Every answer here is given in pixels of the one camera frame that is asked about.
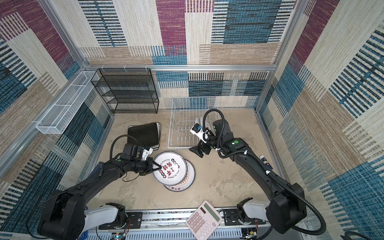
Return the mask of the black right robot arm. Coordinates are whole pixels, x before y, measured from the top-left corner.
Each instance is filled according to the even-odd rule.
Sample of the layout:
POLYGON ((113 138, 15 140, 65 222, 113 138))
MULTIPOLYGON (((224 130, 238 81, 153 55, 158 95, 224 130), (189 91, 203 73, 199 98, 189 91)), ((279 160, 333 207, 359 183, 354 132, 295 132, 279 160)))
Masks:
POLYGON ((284 234, 307 216, 307 209, 302 200, 279 185, 272 177, 302 198, 305 197, 303 188, 299 184, 291 185, 266 166, 243 139, 234 138, 227 122, 223 135, 219 138, 221 127, 222 120, 215 121, 212 130, 204 134, 203 127, 195 124, 190 133, 200 141, 197 146, 190 148, 190 151, 202 158, 204 154, 208 155, 211 150, 216 150, 217 141, 220 140, 222 145, 219 149, 224 155, 230 154, 229 158, 246 170, 267 195, 270 200, 269 205, 265 207, 267 221, 277 232, 284 234))

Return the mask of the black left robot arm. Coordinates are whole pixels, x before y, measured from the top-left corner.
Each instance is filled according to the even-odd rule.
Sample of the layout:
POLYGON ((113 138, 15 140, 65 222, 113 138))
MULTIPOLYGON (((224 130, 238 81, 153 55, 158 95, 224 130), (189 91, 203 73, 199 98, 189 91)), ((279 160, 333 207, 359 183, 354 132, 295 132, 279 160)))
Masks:
POLYGON ((85 210, 96 194, 128 172, 145 176, 161 169, 153 158, 142 159, 144 151, 145 147, 126 144, 123 152, 111 156, 84 181, 65 191, 51 193, 43 204, 37 233, 53 240, 75 240, 83 232, 98 226, 96 218, 85 210))

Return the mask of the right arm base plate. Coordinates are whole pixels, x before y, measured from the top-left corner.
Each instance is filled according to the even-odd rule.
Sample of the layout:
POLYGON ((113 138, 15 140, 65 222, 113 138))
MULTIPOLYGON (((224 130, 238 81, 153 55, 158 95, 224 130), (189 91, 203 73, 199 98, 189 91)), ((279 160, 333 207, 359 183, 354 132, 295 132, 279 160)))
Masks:
POLYGON ((243 217, 242 219, 238 215, 237 209, 223 209, 220 210, 223 217, 225 226, 256 226, 265 225, 267 222, 260 219, 248 219, 243 217))

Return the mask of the black square plate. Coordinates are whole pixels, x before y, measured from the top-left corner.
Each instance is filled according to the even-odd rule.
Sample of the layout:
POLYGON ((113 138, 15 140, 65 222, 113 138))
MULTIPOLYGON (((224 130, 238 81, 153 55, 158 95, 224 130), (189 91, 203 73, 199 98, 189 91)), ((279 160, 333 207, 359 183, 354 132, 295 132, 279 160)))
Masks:
POLYGON ((156 123, 149 123, 139 126, 130 126, 127 134, 134 138, 128 138, 127 143, 138 146, 154 146, 158 143, 158 130, 156 123))

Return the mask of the white square plate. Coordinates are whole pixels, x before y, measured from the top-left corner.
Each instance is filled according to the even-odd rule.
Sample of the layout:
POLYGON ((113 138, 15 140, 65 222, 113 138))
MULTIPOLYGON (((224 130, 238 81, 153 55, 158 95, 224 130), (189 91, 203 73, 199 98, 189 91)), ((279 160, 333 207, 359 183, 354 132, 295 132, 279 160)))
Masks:
POLYGON ((158 130, 158 143, 154 146, 151 146, 152 149, 154 150, 158 150, 159 147, 160 147, 160 141, 161 141, 161 124, 159 122, 156 123, 157 124, 157 130, 158 130))

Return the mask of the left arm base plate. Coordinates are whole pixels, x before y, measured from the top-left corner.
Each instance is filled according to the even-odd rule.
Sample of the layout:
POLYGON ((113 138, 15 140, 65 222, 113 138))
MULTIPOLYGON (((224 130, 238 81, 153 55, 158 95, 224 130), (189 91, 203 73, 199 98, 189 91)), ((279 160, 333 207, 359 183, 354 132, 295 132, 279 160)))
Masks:
POLYGON ((98 226, 98 230, 128 230, 139 229, 142 224, 143 212, 126 212, 125 216, 109 224, 98 226))

